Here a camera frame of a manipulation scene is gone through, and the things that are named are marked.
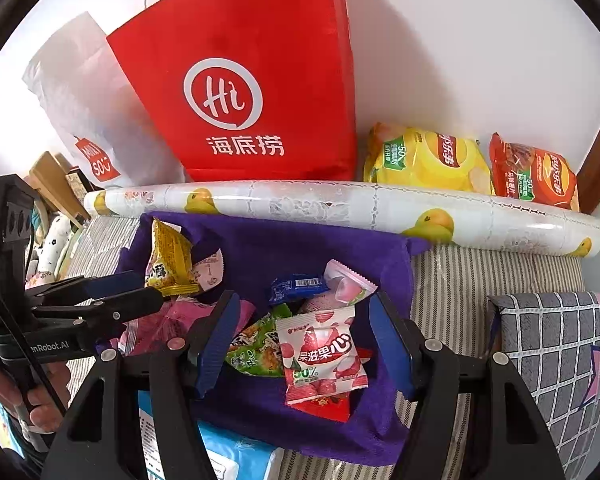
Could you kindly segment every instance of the green snack bag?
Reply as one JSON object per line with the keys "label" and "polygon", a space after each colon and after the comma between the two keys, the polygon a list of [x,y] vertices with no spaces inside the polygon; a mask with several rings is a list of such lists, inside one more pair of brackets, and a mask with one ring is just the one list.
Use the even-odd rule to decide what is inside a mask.
{"label": "green snack bag", "polygon": [[276,331],[276,320],[283,317],[291,317],[286,303],[276,305],[269,314],[240,332],[231,341],[224,360],[243,374],[284,377]]}

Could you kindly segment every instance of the rolled tablecloth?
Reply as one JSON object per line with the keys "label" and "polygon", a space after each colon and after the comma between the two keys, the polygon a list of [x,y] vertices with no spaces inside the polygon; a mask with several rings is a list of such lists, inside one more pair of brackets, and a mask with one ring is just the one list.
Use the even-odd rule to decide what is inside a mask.
{"label": "rolled tablecloth", "polygon": [[364,182],[240,180],[93,191],[91,215],[151,211],[224,214],[403,233],[497,251],[595,256],[600,220],[538,203],[477,193]]}

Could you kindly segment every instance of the snack wrapper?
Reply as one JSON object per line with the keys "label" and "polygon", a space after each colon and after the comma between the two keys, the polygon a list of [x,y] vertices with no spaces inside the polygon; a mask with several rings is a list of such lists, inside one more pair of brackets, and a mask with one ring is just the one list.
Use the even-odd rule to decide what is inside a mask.
{"label": "snack wrapper", "polygon": [[287,404],[368,386],[349,331],[355,315],[354,306],[345,306],[276,321]]}
{"label": "snack wrapper", "polygon": [[[159,312],[127,323],[118,342],[118,349],[124,355],[153,352],[169,339],[185,337],[195,320],[211,314],[215,306],[215,303],[208,305],[187,296],[165,301]],[[255,310],[253,303],[240,300],[240,317],[235,333],[239,333],[247,325]]]}
{"label": "snack wrapper", "polygon": [[[371,359],[371,350],[358,348],[358,356],[362,364]],[[336,422],[347,422],[351,413],[349,405],[349,392],[337,394],[330,397],[320,397],[318,399],[304,400],[297,404],[292,404],[295,410],[309,415],[335,420]]]}
{"label": "snack wrapper", "polygon": [[327,263],[324,281],[329,291],[307,300],[298,311],[300,314],[354,305],[371,296],[378,288],[338,260],[330,260]]}
{"label": "snack wrapper", "polygon": [[494,194],[477,142],[394,124],[371,128],[364,181]]}
{"label": "snack wrapper", "polygon": [[271,283],[269,304],[289,303],[310,298],[329,290],[322,276],[292,274],[288,278],[278,278]]}
{"label": "snack wrapper", "polygon": [[191,263],[191,242],[155,218],[151,238],[153,248],[146,266],[144,286],[154,286],[163,296],[199,292]]}
{"label": "snack wrapper", "polygon": [[276,320],[291,317],[286,303],[276,305],[269,314],[240,332],[229,345],[224,359],[247,375],[282,377],[282,355]]}
{"label": "snack wrapper", "polygon": [[205,292],[222,282],[223,276],[224,260],[222,259],[222,251],[220,249],[193,266],[193,277]]}
{"label": "snack wrapper", "polygon": [[489,156],[498,196],[580,211],[576,176],[563,156],[504,142],[498,134],[491,137]]}

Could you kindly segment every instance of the pink candy wrapper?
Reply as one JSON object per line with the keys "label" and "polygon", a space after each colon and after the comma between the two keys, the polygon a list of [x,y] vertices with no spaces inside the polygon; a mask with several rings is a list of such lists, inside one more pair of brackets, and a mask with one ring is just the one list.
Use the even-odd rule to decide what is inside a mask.
{"label": "pink candy wrapper", "polygon": [[[159,312],[130,321],[118,341],[118,349],[124,355],[152,352],[174,337],[184,337],[201,317],[211,314],[216,304],[207,305],[193,298],[180,296],[165,301]],[[256,308],[247,300],[240,300],[240,319],[235,329],[237,335],[247,326]]]}
{"label": "pink candy wrapper", "polygon": [[349,331],[355,315],[354,306],[343,306],[276,321],[287,404],[368,386]]}
{"label": "pink candy wrapper", "polygon": [[368,298],[378,288],[338,260],[327,263],[324,279],[330,290],[307,300],[298,311],[300,314],[351,306]]}
{"label": "pink candy wrapper", "polygon": [[222,282],[223,275],[224,260],[222,259],[222,251],[220,249],[215,254],[193,266],[193,277],[203,292],[211,290],[218,283]]}

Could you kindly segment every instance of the gray plaid pillow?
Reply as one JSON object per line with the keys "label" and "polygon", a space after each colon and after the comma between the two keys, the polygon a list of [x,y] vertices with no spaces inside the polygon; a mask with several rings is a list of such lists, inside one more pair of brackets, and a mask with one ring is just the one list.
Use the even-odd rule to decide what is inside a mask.
{"label": "gray plaid pillow", "polygon": [[576,478],[600,418],[600,294],[507,294],[489,300],[502,351],[538,404],[567,480]]}

